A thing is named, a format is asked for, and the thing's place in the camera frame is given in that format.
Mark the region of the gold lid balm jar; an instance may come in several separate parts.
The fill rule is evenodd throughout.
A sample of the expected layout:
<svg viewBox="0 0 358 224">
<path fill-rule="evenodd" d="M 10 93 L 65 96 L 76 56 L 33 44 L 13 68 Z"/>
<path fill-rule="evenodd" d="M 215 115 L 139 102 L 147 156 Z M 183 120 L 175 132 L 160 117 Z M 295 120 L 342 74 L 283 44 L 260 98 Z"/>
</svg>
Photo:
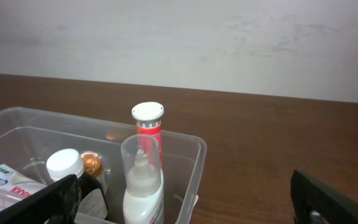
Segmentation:
<svg viewBox="0 0 358 224">
<path fill-rule="evenodd" d="M 109 169 L 102 162 L 102 156 L 97 152 L 85 151 L 81 153 L 81 158 L 85 171 L 101 183 L 103 192 L 106 193 L 109 185 Z"/>
</svg>

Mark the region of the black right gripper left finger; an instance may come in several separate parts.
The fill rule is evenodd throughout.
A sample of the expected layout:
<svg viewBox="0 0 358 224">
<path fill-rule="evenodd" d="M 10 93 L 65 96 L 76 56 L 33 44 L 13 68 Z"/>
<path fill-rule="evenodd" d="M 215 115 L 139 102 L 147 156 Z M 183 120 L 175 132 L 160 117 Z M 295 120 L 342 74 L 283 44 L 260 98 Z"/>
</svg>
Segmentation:
<svg viewBox="0 0 358 224">
<path fill-rule="evenodd" d="M 68 175 L 0 211 L 0 224 L 73 224 L 81 201 L 76 175 Z"/>
</svg>

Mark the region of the white spray bottle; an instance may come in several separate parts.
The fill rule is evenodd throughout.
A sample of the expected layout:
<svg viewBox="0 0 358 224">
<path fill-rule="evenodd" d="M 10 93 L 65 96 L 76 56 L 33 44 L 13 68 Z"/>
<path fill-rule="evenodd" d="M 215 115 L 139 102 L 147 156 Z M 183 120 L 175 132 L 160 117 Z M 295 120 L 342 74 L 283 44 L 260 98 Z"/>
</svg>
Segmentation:
<svg viewBox="0 0 358 224">
<path fill-rule="evenodd" d="M 136 134 L 121 144 L 126 179 L 122 210 L 124 222 L 164 223 L 164 179 L 159 143 L 151 135 Z"/>
</svg>

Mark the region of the orange tube white cap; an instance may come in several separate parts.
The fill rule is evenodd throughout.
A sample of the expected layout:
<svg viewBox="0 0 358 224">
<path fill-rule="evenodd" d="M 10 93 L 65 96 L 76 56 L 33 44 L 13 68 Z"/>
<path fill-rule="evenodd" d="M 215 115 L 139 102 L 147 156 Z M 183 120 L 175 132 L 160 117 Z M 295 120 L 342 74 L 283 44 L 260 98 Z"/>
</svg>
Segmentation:
<svg viewBox="0 0 358 224">
<path fill-rule="evenodd" d="M 162 166 L 162 116 L 164 107 L 154 101 L 147 101 L 135 105 L 131 109 L 135 119 L 137 134 L 148 134 L 158 142 L 159 161 Z"/>
</svg>

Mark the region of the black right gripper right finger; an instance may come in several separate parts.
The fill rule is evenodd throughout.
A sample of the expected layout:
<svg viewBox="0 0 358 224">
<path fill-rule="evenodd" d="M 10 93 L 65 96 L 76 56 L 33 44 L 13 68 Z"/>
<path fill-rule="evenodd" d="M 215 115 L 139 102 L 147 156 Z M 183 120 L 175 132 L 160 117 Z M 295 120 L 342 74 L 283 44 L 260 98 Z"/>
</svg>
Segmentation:
<svg viewBox="0 0 358 224">
<path fill-rule="evenodd" d="M 290 180 L 290 196 L 296 224 L 356 223 L 358 203 L 300 170 Z"/>
</svg>

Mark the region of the white Panadol medicine box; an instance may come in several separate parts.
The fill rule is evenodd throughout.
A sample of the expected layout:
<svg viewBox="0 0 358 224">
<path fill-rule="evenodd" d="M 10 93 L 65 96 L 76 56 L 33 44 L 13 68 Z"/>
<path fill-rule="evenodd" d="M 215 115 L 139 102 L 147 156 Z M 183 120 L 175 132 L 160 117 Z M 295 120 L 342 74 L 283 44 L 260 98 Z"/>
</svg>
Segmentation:
<svg viewBox="0 0 358 224">
<path fill-rule="evenodd" d="M 30 197 L 44 188 L 46 188 L 45 184 L 29 178 L 5 164 L 0 165 L 1 190 Z"/>
</svg>

